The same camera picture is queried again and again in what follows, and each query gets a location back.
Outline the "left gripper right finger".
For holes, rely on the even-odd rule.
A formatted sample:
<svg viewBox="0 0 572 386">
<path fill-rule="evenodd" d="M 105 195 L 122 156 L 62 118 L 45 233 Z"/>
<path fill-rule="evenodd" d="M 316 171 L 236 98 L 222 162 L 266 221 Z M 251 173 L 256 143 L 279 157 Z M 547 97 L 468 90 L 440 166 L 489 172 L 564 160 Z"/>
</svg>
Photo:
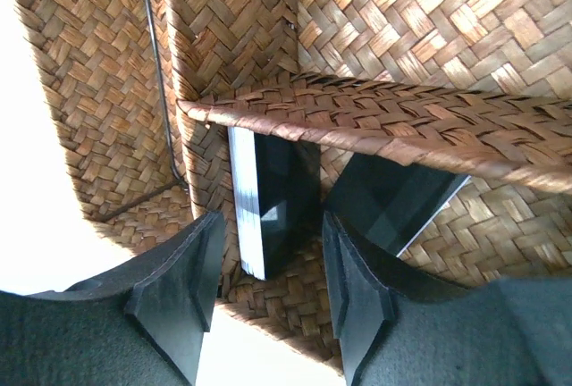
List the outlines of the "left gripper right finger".
<svg viewBox="0 0 572 386">
<path fill-rule="evenodd" d="M 568 385 L 571 281 L 467 289 L 323 219 L 332 328 L 349 385 Z"/>
</svg>

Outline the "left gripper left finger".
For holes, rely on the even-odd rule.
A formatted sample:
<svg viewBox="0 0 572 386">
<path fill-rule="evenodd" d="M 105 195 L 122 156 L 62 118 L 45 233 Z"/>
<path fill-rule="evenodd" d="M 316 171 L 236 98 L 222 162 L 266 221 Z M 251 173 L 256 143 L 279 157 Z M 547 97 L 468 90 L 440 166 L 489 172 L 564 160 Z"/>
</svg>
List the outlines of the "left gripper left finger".
<svg viewBox="0 0 572 386">
<path fill-rule="evenodd" d="M 62 292 L 3 292 L 2 384 L 194 384 L 218 292 L 224 230 L 222 214 L 210 212 Z"/>
</svg>

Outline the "black silver-edged credit card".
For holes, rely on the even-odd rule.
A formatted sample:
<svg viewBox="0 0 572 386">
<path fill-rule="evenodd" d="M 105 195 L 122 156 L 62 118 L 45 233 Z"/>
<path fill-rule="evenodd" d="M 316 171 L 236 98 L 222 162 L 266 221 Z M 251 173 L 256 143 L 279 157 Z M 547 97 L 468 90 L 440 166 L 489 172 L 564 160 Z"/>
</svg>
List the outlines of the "black silver-edged credit card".
<svg viewBox="0 0 572 386">
<path fill-rule="evenodd" d="M 242 269 L 272 279 L 319 233 L 320 147 L 228 129 Z"/>
</svg>

